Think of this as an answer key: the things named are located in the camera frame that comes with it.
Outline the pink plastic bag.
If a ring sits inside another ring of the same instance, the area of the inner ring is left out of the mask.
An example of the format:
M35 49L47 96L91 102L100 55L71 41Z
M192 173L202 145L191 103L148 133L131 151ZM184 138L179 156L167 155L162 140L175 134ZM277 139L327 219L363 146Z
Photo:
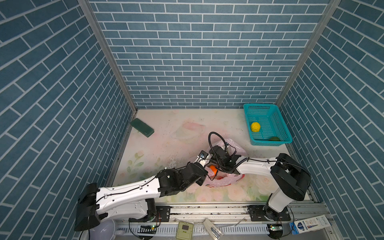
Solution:
M232 139L225 139L226 143L229 144L228 147L230 155L233 154L235 151L237 152L237 155L247 155L248 153L235 141ZM218 170L217 174L214 176L211 170L209 169L209 166L205 165L205 170L208 171L208 176L203 183L203 186L209 187L209 188L219 188L219 187L225 187L229 185L233 185L243 179L245 175L237 175L237 174L227 174L224 172L220 172Z

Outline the yellow lemon fruit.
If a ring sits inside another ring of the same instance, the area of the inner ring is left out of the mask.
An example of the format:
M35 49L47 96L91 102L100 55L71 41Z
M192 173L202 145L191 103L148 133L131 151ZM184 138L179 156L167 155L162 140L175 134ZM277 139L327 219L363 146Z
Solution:
M253 122L250 126L252 132L257 133L261 130L261 125L258 122Z

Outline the orange fruit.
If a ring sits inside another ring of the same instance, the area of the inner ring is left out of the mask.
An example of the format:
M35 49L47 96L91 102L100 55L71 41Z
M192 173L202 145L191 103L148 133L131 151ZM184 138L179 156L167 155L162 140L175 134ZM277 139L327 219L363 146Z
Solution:
M214 166L214 165L209 166L209 169L211 170L211 172L213 173L214 176L218 172L218 168L216 166Z

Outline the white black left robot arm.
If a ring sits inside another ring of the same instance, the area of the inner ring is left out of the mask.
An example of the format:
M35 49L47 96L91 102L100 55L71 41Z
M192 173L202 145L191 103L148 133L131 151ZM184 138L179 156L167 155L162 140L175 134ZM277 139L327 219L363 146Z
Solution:
M146 180L119 187L88 184L77 200L74 230L90 230L105 220L150 221L157 214L155 199L177 195L193 184L204 183L208 175L205 163L200 160L180 169L164 169Z

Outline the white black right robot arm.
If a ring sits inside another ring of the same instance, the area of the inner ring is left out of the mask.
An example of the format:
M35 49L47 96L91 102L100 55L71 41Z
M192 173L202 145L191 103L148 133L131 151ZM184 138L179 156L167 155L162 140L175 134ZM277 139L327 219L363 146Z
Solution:
M272 177L278 188L262 208L264 218L269 221L282 220L291 202L304 200L311 183L308 170L285 153L275 158L255 159L229 154L224 148L215 146L206 156L206 166L210 165L227 174Z

